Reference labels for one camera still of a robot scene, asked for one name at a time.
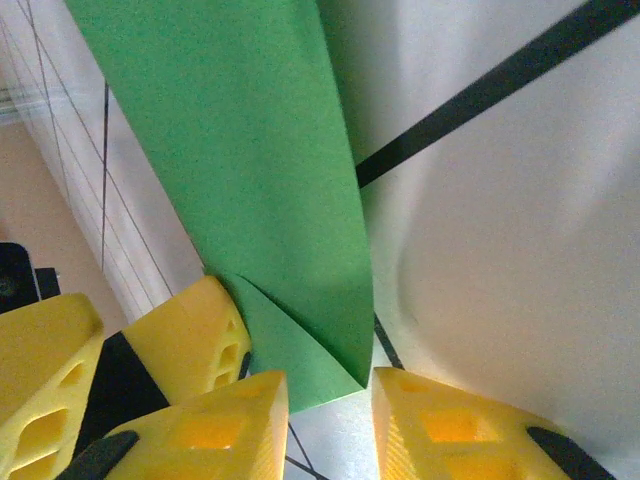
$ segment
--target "beige wall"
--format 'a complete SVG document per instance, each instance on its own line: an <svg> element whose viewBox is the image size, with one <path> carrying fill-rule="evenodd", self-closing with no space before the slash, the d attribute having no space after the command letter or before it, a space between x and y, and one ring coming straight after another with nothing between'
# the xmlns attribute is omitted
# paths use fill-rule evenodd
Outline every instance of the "beige wall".
<svg viewBox="0 0 640 480"><path fill-rule="evenodd" d="M126 325L113 291L22 124L0 127L0 240L24 245L34 267L55 267L63 293L86 294L107 335Z"/></svg>

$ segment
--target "grid line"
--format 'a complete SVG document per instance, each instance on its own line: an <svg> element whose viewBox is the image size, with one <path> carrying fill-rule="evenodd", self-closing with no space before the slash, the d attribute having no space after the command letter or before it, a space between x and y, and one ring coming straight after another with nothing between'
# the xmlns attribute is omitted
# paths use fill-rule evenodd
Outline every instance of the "grid line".
<svg viewBox="0 0 640 480"><path fill-rule="evenodd" d="M309 468L311 470L313 470L313 464L311 463L311 459L309 458L309 456L307 455L306 450L302 446L302 442L298 438L298 434L296 433L296 431L293 429L293 425L291 425L291 422L289 422L289 430L291 430L291 435L293 435L293 438L295 439L296 443L298 444L298 447L300 448L300 451L302 452L302 456L304 457L305 461L307 462L307 465L309 466Z"/></svg>
<svg viewBox="0 0 640 480"><path fill-rule="evenodd" d="M13 42L14 46L16 47L16 51L19 53L20 57L22 58L22 61L23 61L23 63L25 64L25 67L26 67L27 71L28 71L28 72L29 72L29 74L31 75L31 78L32 78L32 79L33 79L33 81L34 81L34 84L35 84L36 88L38 89L38 91L40 92L40 94L44 96L45 94L44 94L44 92L42 92L42 90L40 89L40 87L39 87L39 85L38 85L37 81L35 80L35 75L34 75L34 74L33 74L33 72L31 71L31 69L29 68L29 65L28 65L28 63L27 63L26 59L25 59L25 58L24 58L24 56L22 55L22 52L20 51L20 49L19 49L19 48L17 48L17 44L16 44L16 42L15 42L15 39L13 38L13 35L11 34L11 32L7 32L7 34L11 37L11 40L12 40L12 42ZM56 135L56 146L58 147L58 152L57 152L57 153L58 153L58 156L59 156L59 158L60 158L61 165L62 165L62 166L64 166L64 162L62 161L62 155L61 155L60 150L59 150L59 138L57 137L57 134L58 134L58 133L60 133L60 134L64 137L65 141L67 142L67 145L68 145L68 147L69 147L69 149L70 149L70 151L71 151L71 154L72 154L73 160L75 161L75 163L77 164L78 168L80 169L80 171L81 171L82 175L84 176L85 180L87 181L87 184L88 184L89 189L91 190L91 193L93 193L93 196L95 197L96 201L99 203L99 202L100 202L100 197L99 197L98 193L94 190L93 186L91 185L91 181L89 180L89 177L88 177L88 175L87 175L86 171L84 170L82 163L78 160L77 155L76 155L76 154L75 154L75 152L73 151L73 147L71 146L71 143L69 142L69 139L67 138L67 135L65 134L64 129L63 129L63 128L60 126L60 124L58 123L58 120L57 120L57 118L55 117L55 114L53 115L53 123L54 123L54 125L53 125L54 135ZM109 175L109 179L111 180L111 183L112 183L113 187L114 187L115 189L117 189L117 186L116 186L115 182L113 181L113 178L111 178L111 176L110 176L110 175ZM69 193L69 190L68 190L68 189L67 189L67 194L69 195L69 197L67 197L67 201L69 201L69 199L70 199L70 193ZM125 202L124 202L124 200L122 199L122 197L121 197L121 196L120 196L120 199L122 200L122 203L123 203L123 205L124 205L124 207L125 207L125 210L127 211L127 214L129 214L129 218L131 219L131 223L133 223L133 224L134 224L134 226L136 226L136 227L137 227L137 225L136 225L136 223L135 223L135 220L134 220L134 219L133 219L133 217L131 216L131 214L130 214L129 210L127 209L126 204L125 204ZM107 220L108 225L111 227L111 230L113 231L113 234L114 234L114 236L115 236L115 238L116 238L116 240L117 240L118 244L120 245L120 247L121 247L121 249L122 249L122 251L123 251L123 253L124 253L124 255L125 255L125 257L126 257L126 259L127 259L128 263L129 263L129 265L131 266L131 269L132 269L132 270L133 270L133 272L135 273L136 278L138 279L138 281L140 282L140 285L141 285L141 287L142 287L142 289L143 289L143 291L144 291L144 293L145 293L145 295L146 295L146 297L147 297L147 300L149 301L149 303L150 303L151 305L154 305L154 302L153 302L153 301L151 301L151 297L150 297L150 295L149 295L149 292L148 292L148 291L147 291L147 289L145 288L145 282L143 282L143 281L142 281L142 279L140 278L140 275L138 274L138 270L134 267L134 265L133 265L133 263L132 263L132 261L131 261L131 258L130 258L130 256L129 256L129 254L127 253L126 249L124 248L124 244L123 244L122 240L120 239L120 236L118 235L118 233L117 233L116 229L114 228L114 226L113 226L113 224L112 224L112 222L111 222L111 219L109 219L109 218L107 217L107 219L106 219L106 220ZM154 262L154 265L156 266L156 269L158 270L158 272L159 272L160 276L161 276L161 277L163 278L163 280L164 280L164 276L162 275L162 272L159 270L159 267L158 267L157 263L155 262L155 259L153 258L153 254L152 254L152 253L151 253L151 251L149 250L149 248L148 248L148 246L147 246L146 242L144 242L144 237L142 237L142 234L140 233L140 230L139 230L139 229L137 229L137 228L136 228L136 231L138 232L138 234L139 234L140 238L142 239L143 244L145 245L145 247L146 247L146 249L147 249L147 252L149 253L149 256L151 257L151 259L152 259L152 260L153 260L153 262ZM169 290L170 294L172 294L172 293L171 293L171 289L170 289L170 288L169 288L169 286L166 284L166 280L164 280L164 283L165 283L165 286L167 287L167 289Z"/></svg>
<svg viewBox="0 0 640 480"><path fill-rule="evenodd" d="M22 10L22 13L27 16L27 12L25 12L24 8L22 7L22 5L20 5L20 2L17 2L18 6L20 7L20 9ZM44 43L42 42L42 39L40 39L37 31L35 30L35 21L32 23L33 26L33 30L34 30L34 34L36 36L37 42L40 44L40 46L42 47L42 51L44 52L45 56L47 57L47 59L49 60L49 63L51 65L52 70L54 71L56 78L58 79L58 82L60 83L62 90L64 91L65 95L67 96L67 99L69 100L69 103L71 104L71 107L73 108L74 112L76 113L76 115L78 116L78 119L80 120L80 123L84 129L84 131L87 134L87 137L89 138L89 141L91 143L91 146L93 147L94 151L96 152L98 159L100 160L101 163L105 163L104 161L104 157L101 156L100 152L98 151L98 147L96 146L96 144L93 141L93 138L91 138L91 134L89 133L89 129L84 121L84 119L82 118L82 115L80 114L80 111L78 110L78 108L76 107L75 103L73 102L73 99L71 98L71 95L69 94L69 90L67 89L65 83L62 81L62 77L60 76L60 73L58 72L57 67L55 66L53 60L51 59L51 56L49 55L49 53L47 52L47 49L44 46ZM118 187L117 183L115 182L115 180L113 179L113 176L111 175L111 172L107 169L107 175L109 177L109 179L111 180L111 183L113 184L113 187L116 191L116 193L118 194L118 197L120 198L122 205L124 206L127 214L129 215L129 218L131 218L131 222L133 223L136 231L138 232L138 235L140 236L140 238L142 239L142 243L144 244L145 248L147 249L147 251L149 252L149 256L151 257L151 260L154 264L154 266L156 267L156 270L158 270L158 274L160 275L160 277L162 278L163 283L165 284L165 287L167 288L167 290L169 291L170 295L173 295L173 289L171 288L171 286L169 285L169 282L167 281L164 273L162 272L162 270L160 269L160 266L158 265L158 262L155 258L155 256L153 255L153 253L151 252L151 248L149 247L149 244L147 243L147 240L145 239L144 235L142 234L142 231L140 230L140 227L138 226L137 222L134 219L134 216L132 215L129 206L127 205L127 202L125 202L124 197L120 191L120 188Z"/></svg>
<svg viewBox="0 0 640 480"><path fill-rule="evenodd" d="M329 477L325 477L324 475L319 474L315 470L312 470L311 468L307 467L304 463L300 463L296 459L291 458L289 455L286 455L284 458L291 465L295 465L300 470L303 470L304 472L307 472L309 475L315 477L316 480L331 480Z"/></svg>
<svg viewBox="0 0 640 480"><path fill-rule="evenodd" d="M63 183L64 183L64 188L66 190L66 194L67 194L67 198L70 198L69 195L69 183L67 182L67 173L66 170L64 168L64 162L62 161L62 155L60 154L60 142L58 140L58 133L56 132L56 127L54 125L54 118L53 118L53 109L51 108L51 99L49 98L49 89L47 88L47 79L46 76L44 74L44 66L42 63L42 55L40 53L40 45L38 42L38 36L36 35L36 29L35 29L35 23L33 22L33 12L31 10L31 0L27 0L27 8L29 9L29 16L27 17L27 22L29 22L29 24L31 25L31 30L33 32L33 40L35 42L36 45L36 52L38 54L38 63L40 64L40 73L42 74L42 86L44 88L44 94L45 94L45 98L47 100L47 109L49 110L49 115L51 117L51 128L53 129L53 138L56 144L56 150L58 152L58 160L60 161L60 168L62 169L62 179L63 179ZM25 62L25 65L27 67L27 70L29 70L29 64L27 64Z"/></svg>

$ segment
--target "rectangular hole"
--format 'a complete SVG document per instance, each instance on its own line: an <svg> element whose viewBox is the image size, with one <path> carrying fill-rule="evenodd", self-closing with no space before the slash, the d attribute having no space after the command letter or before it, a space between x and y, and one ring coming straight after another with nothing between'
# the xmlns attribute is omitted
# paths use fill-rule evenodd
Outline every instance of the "rectangular hole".
<svg viewBox="0 0 640 480"><path fill-rule="evenodd" d="M65 408L36 418L24 427L20 434L15 463L30 462L54 450L62 440L66 421L67 409Z"/></svg>
<svg viewBox="0 0 640 480"><path fill-rule="evenodd" d="M509 458L492 455L450 455L445 463L451 474L451 480L525 480L518 464Z"/></svg>
<svg viewBox="0 0 640 480"><path fill-rule="evenodd" d="M220 354L220 366L221 369L231 368L237 363L238 359L238 344L227 345Z"/></svg>
<svg viewBox="0 0 640 480"><path fill-rule="evenodd" d="M56 464L58 452L54 452L46 457L14 470L9 475L9 480L48 480L51 478L51 471Z"/></svg>
<svg viewBox="0 0 640 480"><path fill-rule="evenodd" d="M223 373L216 377L216 381L213 383L213 388L224 387L225 385L229 385L229 383L231 383L231 372Z"/></svg>
<svg viewBox="0 0 640 480"><path fill-rule="evenodd" d="M491 442L499 440L488 422L468 410L423 412L420 415L433 442Z"/></svg>

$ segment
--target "black stripe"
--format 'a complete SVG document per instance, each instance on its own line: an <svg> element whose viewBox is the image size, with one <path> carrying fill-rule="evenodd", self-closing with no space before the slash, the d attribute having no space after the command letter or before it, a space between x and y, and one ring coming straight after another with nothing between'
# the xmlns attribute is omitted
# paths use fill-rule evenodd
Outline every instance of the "black stripe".
<svg viewBox="0 0 640 480"><path fill-rule="evenodd" d="M382 348L384 349L384 353L387 354L387 358L391 362L391 366L404 370L404 365L402 365L400 357L398 357L398 352L396 352L396 349L393 347L393 344L391 343L391 340L389 340L387 332L380 323L378 315L376 315L375 313L373 314L373 330L374 332L376 332L378 340L380 340Z"/></svg>
<svg viewBox="0 0 640 480"><path fill-rule="evenodd" d="M309 465L309 468L311 470L313 470L313 464L311 463L311 459L309 458L309 455L307 455L307 451L302 446L302 442L298 438L298 434L294 430L293 425L291 425L291 422L289 422L289 430L291 430L291 435L293 435L293 438L295 439L296 443L298 444L298 448L302 452L302 456L304 457L305 461L307 462L307 465Z"/></svg>
<svg viewBox="0 0 640 480"><path fill-rule="evenodd" d="M616 480L570 438L542 427L527 433L571 480Z"/></svg>
<svg viewBox="0 0 640 480"><path fill-rule="evenodd" d="M138 440L140 435L133 430L96 440L56 480L104 480Z"/></svg>
<svg viewBox="0 0 640 480"><path fill-rule="evenodd" d="M109 139L109 84L104 82L104 119L102 140L102 249L100 268L104 271L104 235L107 225L107 145Z"/></svg>
<svg viewBox="0 0 640 480"><path fill-rule="evenodd" d="M316 480L330 480L328 477L325 477L324 475L320 475L318 472L310 469L309 467L307 467L305 464L300 463L297 460L294 460L293 458L291 458L290 456L286 456L284 457L287 462L289 462L292 465L295 465L296 467L298 467L300 470L304 470L305 472L307 472L309 475L312 475L314 477L316 477Z"/></svg>
<svg viewBox="0 0 640 480"><path fill-rule="evenodd" d="M638 0L586 2L360 163L356 167L360 188L544 75L639 11Z"/></svg>
<svg viewBox="0 0 640 480"><path fill-rule="evenodd" d="M55 268L36 268L36 280L38 280L42 300L60 295L58 273Z"/></svg>
<svg viewBox="0 0 640 480"><path fill-rule="evenodd" d="M169 406L122 332L102 345L73 456L118 425Z"/></svg>

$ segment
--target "square hole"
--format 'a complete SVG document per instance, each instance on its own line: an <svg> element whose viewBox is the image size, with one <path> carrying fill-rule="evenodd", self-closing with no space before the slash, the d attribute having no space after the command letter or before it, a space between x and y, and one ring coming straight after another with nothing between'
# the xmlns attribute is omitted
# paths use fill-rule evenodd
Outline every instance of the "square hole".
<svg viewBox="0 0 640 480"><path fill-rule="evenodd" d="M84 370L84 368L82 366L82 363L77 364L62 379L62 381L60 382L60 386L61 387L72 387L74 385L77 385L78 382L80 381L80 379L82 378L83 370Z"/></svg>
<svg viewBox="0 0 640 480"><path fill-rule="evenodd" d="M58 452L54 452L40 460L18 468L11 472L9 480L48 480L51 478L51 471L56 464L57 456Z"/></svg>
<svg viewBox="0 0 640 480"><path fill-rule="evenodd" d="M58 410L36 418L20 434L16 450L16 462L22 463L38 455L53 450L62 440L64 425L67 422L67 409Z"/></svg>
<svg viewBox="0 0 640 480"><path fill-rule="evenodd" d="M213 388L224 387L225 385L229 385L231 383L231 372L223 373L222 375L218 375L216 377L216 381L213 383Z"/></svg>
<svg viewBox="0 0 640 480"><path fill-rule="evenodd" d="M451 480L525 480L519 465L512 459L493 455L450 455L445 463L451 474Z"/></svg>
<svg viewBox="0 0 640 480"><path fill-rule="evenodd" d="M433 442L492 442L499 440L484 419L468 410L422 412L420 419Z"/></svg>
<svg viewBox="0 0 640 480"><path fill-rule="evenodd" d="M220 354L220 368L230 368L238 359L238 344L227 345Z"/></svg>
<svg viewBox="0 0 640 480"><path fill-rule="evenodd" d="M246 423L242 415L194 413L183 416L171 432L171 443L185 449L233 448Z"/></svg>

